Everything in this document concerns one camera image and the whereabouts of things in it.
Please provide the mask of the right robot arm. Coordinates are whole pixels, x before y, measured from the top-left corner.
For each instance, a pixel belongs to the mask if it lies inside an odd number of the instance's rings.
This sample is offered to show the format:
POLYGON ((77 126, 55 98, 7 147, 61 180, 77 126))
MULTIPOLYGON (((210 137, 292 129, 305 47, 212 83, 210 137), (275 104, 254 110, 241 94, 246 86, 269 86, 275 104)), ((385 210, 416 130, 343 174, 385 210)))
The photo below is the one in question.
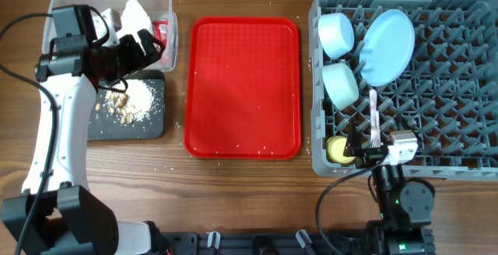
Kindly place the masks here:
POLYGON ((432 222, 435 188, 422 178, 406 178, 402 168, 417 148, 411 130, 394 131, 387 143, 364 148, 356 122, 349 122, 344 155, 357 158, 371 172, 381 214, 380 221, 370 221, 366 227, 373 254, 436 253, 432 231, 426 228, 432 222))

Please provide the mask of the light blue plate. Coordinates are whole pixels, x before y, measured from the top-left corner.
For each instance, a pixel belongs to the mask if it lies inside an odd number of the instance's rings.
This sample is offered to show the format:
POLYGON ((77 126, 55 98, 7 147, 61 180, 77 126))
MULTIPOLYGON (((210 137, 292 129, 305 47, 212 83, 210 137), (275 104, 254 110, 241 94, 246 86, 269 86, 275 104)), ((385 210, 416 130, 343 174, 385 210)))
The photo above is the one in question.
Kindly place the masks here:
POLYGON ((368 85, 384 86, 407 68, 414 51, 415 30, 404 12, 391 9, 373 21, 363 42, 360 74, 368 85))

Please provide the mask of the red snack wrapper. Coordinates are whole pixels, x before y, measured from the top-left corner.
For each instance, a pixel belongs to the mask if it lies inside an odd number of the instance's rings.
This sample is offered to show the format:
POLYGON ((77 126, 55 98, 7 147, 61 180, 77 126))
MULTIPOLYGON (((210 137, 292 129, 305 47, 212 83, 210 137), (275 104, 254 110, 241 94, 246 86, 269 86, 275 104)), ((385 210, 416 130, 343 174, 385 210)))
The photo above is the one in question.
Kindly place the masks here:
POLYGON ((152 25, 153 25, 153 34, 155 38, 161 41, 164 49, 166 50, 169 22, 167 20, 157 20, 157 21, 152 21, 152 25))

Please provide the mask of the white napkin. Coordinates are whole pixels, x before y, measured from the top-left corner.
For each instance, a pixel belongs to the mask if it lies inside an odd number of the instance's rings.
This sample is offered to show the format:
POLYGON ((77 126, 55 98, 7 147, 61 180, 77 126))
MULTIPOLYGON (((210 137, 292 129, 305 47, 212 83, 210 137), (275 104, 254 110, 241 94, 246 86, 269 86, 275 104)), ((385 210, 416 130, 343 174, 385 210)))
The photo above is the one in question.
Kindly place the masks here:
POLYGON ((117 31, 117 37, 122 38, 131 34, 135 41, 139 42, 138 31, 140 30, 153 33, 151 19, 137 0, 128 0, 121 15, 121 29, 117 31))

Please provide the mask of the yellow cup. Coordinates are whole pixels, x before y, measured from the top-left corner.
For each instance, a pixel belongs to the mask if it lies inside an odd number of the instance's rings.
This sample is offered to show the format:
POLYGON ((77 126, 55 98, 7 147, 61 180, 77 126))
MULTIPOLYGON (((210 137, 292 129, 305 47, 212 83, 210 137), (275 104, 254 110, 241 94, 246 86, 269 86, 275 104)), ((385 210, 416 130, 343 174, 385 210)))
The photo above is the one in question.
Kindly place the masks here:
POLYGON ((325 142, 326 155, 329 162, 345 165, 354 161, 355 158, 353 156, 344 155, 346 142, 347 138, 341 135, 330 137, 325 142))

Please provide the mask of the light blue bowl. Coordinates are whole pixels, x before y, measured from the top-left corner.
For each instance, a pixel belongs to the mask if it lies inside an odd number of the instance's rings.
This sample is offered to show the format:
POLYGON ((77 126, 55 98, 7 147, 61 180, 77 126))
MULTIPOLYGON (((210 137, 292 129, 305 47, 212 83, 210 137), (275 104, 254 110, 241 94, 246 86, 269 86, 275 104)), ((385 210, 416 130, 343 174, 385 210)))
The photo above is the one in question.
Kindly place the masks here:
POLYGON ((338 59, 353 48, 352 24, 343 13, 324 14, 318 20, 318 36, 326 55, 338 59))

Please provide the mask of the rice and food scraps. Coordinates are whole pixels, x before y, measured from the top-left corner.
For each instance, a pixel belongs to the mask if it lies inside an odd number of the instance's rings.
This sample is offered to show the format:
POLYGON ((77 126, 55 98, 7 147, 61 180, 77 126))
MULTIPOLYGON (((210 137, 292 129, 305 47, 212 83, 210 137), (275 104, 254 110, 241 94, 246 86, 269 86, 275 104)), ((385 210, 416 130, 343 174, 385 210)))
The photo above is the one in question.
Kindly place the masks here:
POLYGON ((96 119, 102 115, 112 123, 132 125, 152 116, 153 107, 156 105, 156 88, 146 80, 132 79, 127 83, 125 93, 107 90, 97 97, 100 102, 94 107, 96 119))

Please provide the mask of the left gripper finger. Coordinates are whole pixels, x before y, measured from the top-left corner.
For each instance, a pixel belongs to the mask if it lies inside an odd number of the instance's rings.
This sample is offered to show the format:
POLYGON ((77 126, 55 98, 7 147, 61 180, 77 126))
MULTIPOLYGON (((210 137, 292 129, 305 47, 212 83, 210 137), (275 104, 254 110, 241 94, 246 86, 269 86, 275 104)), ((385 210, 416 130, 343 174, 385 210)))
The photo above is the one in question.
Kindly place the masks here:
POLYGON ((146 55, 162 55, 166 49, 163 42, 152 35, 148 30, 142 29, 137 32, 141 45, 146 55))
POLYGON ((137 54, 137 67, 136 71, 141 71, 150 65, 158 62, 161 59, 161 53, 159 51, 152 51, 149 53, 138 53, 137 54))

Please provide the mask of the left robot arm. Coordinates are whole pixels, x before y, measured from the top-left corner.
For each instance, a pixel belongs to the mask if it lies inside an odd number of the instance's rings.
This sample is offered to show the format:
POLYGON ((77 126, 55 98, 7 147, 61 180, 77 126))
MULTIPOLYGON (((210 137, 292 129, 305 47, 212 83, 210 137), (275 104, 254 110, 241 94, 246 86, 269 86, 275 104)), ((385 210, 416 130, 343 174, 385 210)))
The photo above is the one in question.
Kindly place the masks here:
POLYGON ((89 191, 86 150, 97 93, 161 59, 164 44, 148 30, 109 45, 96 34, 90 5, 52 9, 56 35, 30 84, 40 91, 40 123, 30 171, 18 197, 2 202, 1 220, 25 254, 171 254, 154 222, 120 222, 89 191))

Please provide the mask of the mint green bowl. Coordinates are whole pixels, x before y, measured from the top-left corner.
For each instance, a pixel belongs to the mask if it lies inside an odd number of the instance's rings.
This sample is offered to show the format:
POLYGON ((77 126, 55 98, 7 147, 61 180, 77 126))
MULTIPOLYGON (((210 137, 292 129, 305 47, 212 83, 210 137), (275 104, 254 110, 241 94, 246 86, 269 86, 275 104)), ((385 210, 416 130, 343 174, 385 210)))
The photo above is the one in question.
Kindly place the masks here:
POLYGON ((359 88, 346 63, 325 65, 322 68, 322 78, 326 92, 338 110, 344 110, 358 100, 359 88))

